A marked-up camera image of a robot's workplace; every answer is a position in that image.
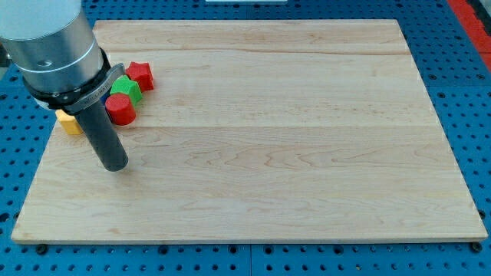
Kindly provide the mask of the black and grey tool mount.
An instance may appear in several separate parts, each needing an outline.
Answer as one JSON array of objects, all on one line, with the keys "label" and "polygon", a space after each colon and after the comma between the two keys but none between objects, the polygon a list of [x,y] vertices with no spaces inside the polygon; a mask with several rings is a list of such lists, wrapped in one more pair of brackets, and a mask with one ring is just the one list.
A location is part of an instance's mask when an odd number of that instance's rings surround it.
[{"label": "black and grey tool mount", "polygon": [[23,84],[41,107],[47,110],[63,110],[68,114],[79,113],[98,102],[111,89],[112,84],[125,75],[122,63],[111,66],[102,48],[101,54],[104,61],[101,70],[94,78],[76,89],[54,93],[42,92],[33,88],[25,77],[23,77]]}]

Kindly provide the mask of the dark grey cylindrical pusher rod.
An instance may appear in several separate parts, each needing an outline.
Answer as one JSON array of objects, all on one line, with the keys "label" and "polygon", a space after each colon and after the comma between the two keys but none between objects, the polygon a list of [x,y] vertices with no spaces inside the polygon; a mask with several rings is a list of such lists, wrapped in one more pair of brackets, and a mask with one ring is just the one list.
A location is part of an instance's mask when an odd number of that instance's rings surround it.
[{"label": "dark grey cylindrical pusher rod", "polygon": [[116,172],[128,164],[127,153],[99,100],[77,113],[75,118],[106,170]]}]

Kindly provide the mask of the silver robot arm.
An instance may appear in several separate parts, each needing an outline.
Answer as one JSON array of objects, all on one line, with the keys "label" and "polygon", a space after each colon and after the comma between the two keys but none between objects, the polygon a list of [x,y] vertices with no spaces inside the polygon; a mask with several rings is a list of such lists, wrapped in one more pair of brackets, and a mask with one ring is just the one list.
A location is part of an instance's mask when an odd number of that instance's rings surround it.
[{"label": "silver robot arm", "polygon": [[106,170],[123,169],[128,157],[101,99],[125,68],[110,64],[81,2],[3,1],[1,43],[33,98],[74,116]]}]

